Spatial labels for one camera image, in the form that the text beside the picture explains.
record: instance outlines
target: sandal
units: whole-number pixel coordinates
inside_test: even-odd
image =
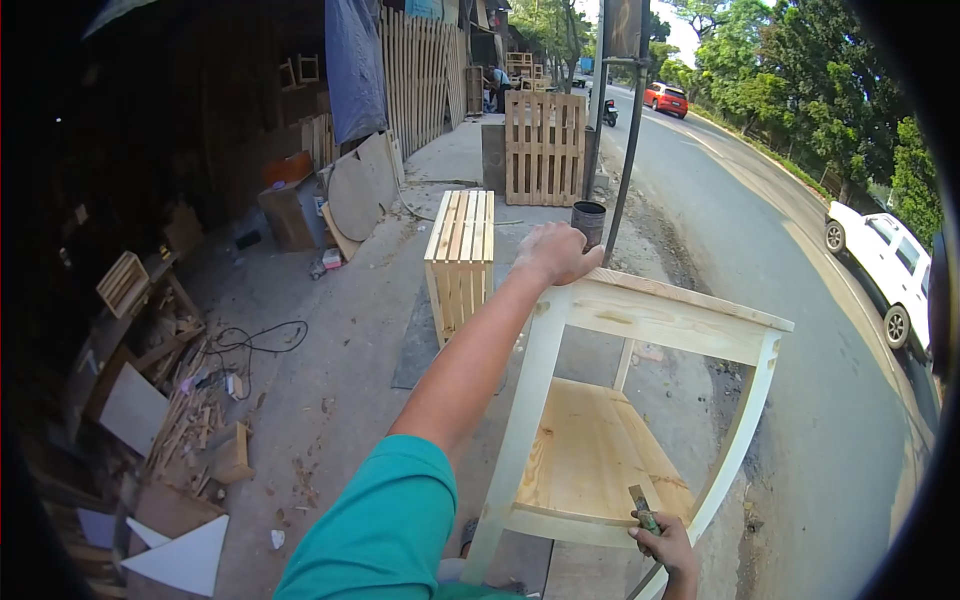
[[[476,533],[479,522],[479,518],[472,518],[464,523],[464,532],[460,535],[460,556],[464,555],[464,547],[473,541],[473,534]]]

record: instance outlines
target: sky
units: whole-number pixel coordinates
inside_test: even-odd
[[[587,14],[588,21],[597,22],[600,0],[577,0],[577,8]],[[690,24],[677,18],[673,8],[660,0],[650,0],[650,12],[659,14],[660,21],[670,23],[670,37],[666,41],[680,48],[680,60],[692,67],[693,52],[700,45],[700,41]]]

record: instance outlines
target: person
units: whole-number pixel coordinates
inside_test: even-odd
[[[496,93],[496,111],[504,114],[507,111],[507,99],[504,94],[508,89],[511,89],[510,78],[503,69],[493,64],[490,65],[490,73],[492,76],[493,91]]]
[[[303,537],[276,588],[276,600],[464,600],[510,593],[460,584],[456,575],[441,575],[454,581],[438,583],[457,511],[454,472],[540,294],[600,265],[603,246],[582,254],[586,242],[566,223],[531,229],[504,282],[447,342],[386,437]],[[666,567],[670,579],[664,598],[692,600],[697,565],[684,526],[671,516],[655,520],[662,529],[659,538],[634,529],[624,535]],[[469,552],[469,524],[465,534],[461,557]]]

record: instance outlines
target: hand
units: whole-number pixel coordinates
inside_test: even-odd
[[[544,288],[572,283],[603,261],[603,246],[583,254],[586,244],[587,237],[567,223],[537,225],[520,242],[514,269],[541,277]]]
[[[644,556],[652,556],[662,564],[667,573],[692,575],[696,578],[699,567],[697,557],[690,547],[690,538],[686,535],[684,523],[678,516],[654,513],[654,521],[660,526],[660,536],[657,537],[639,527],[627,530],[630,537],[636,540],[636,547]]]

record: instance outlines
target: motorcycle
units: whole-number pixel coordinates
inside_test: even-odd
[[[605,101],[603,106],[603,120],[610,127],[616,125],[616,107],[613,105],[613,100]]]

